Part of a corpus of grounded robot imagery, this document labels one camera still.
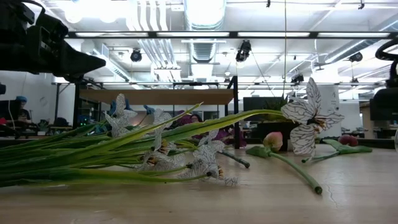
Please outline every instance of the ceiling light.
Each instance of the ceiling light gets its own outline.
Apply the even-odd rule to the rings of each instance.
[[[225,44],[226,40],[181,40],[183,44]]]
[[[148,37],[147,32],[76,32],[77,37]]]
[[[387,37],[387,32],[320,32],[318,37]]]
[[[158,32],[158,37],[227,37],[229,32],[212,32],[212,31],[198,31],[198,32]]]
[[[238,37],[308,37],[309,32],[238,32]]]

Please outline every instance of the spotlight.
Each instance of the spotlight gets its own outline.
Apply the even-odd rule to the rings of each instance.
[[[236,54],[236,62],[244,62],[249,57],[251,44],[249,40],[243,40]]]
[[[141,55],[140,51],[141,51],[140,49],[133,49],[133,50],[132,50],[130,59],[131,59],[133,62],[140,62],[140,61],[141,61],[142,55]]]
[[[297,86],[302,82],[304,82],[304,76],[302,74],[297,74],[297,75],[292,76],[291,83],[294,83],[294,86]]]
[[[358,53],[352,55],[351,57],[349,57],[348,60],[350,62],[360,62],[360,61],[362,61],[362,58],[363,58],[363,56],[362,56],[361,52],[358,52]]]

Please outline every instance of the black camera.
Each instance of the black camera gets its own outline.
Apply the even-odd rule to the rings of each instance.
[[[249,40],[242,41],[241,46],[238,49],[238,53],[236,54],[237,62],[244,62],[249,57],[249,52],[251,51],[251,44]]]
[[[36,23],[34,13],[23,2],[42,8]],[[80,82],[84,74],[106,65],[103,59],[73,49],[64,40],[67,34],[68,28],[45,14],[39,3],[0,0],[0,70],[53,73]]]

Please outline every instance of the pink tulip bud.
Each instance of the pink tulip bud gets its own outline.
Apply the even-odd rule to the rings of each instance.
[[[270,147],[273,152],[277,152],[283,145],[282,139],[282,133],[273,132],[267,134],[262,143],[265,147]]]

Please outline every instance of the wooden tabletop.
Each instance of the wooden tabletop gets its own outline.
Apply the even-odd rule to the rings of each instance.
[[[327,145],[317,147],[318,155],[333,152]],[[304,164],[323,187],[322,195],[277,159],[236,154],[251,167],[218,158],[226,175],[239,176],[238,187],[190,182],[0,189],[0,223],[398,223],[395,150]]]

